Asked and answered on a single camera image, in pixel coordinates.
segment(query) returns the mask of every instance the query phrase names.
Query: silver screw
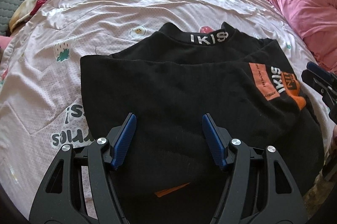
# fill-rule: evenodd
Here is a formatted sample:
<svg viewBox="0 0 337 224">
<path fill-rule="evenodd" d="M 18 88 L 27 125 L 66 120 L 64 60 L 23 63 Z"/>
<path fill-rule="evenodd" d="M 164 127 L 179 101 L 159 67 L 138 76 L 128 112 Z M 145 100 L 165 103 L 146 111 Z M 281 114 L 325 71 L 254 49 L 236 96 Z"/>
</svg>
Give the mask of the silver screw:
<svg viewBox="0 0 337 224">
<path fill-rule="evenodd" d="M 270 152 L 270 153 L 274 153 L 276 151 L 276 148 L 274 146 L 268 146 L 267 147 L 267 150 Z"/>
<path fill-rule="evenodd" d="M 234 145 L 240 145 L 240 144 L 241 144 L 241 140 L 239 140 L 239 139 L 237 139 L 237 138 L 233 138 L 233 139 L 232 139 L 232 143 L 233 143 Z"/>
<path fill-rule="evenodd" d="M 99 139 L 97 139 L 97 143 L 98 144 L 104 144 L 104 143 L 106 143 L 107 142 L 107 139 L 106 138 L 99 138 Z"/>
<path fill-rule="evenodd" d="M 62 146 L 62 151 L 66 152 L 70 149 L 70 145 L 69 144 L 65 144 Z"/>
</svg>

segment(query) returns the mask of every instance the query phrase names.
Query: white bedsheet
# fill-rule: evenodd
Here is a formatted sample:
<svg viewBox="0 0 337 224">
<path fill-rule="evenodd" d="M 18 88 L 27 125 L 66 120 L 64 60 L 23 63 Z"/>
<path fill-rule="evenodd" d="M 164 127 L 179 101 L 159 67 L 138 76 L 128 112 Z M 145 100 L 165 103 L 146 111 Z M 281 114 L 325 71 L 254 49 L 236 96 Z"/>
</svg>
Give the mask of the white bedsheet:
<svg viewBox="0 0 337 224">
<path fill-rule="evenodd" d="M 23 215 L 28 217 L 61 145 L 91 143 L 80 94 L 82 56 L 126 49 L 166 22 L 199 32 L 203 26 L 218 29 L 223 21 L 251 36 L 277 39 L 299 80 L 307 62 L 314 61 L 265 0 L 48 0 L 11 41 L 0 65 L 0 182 Z M 328 109 L 317 93 L 301 86 L 313 103 L 327 151 L 333 130 Z M 88 183 L 84 171 L 93 216 Z"/>
</svg>

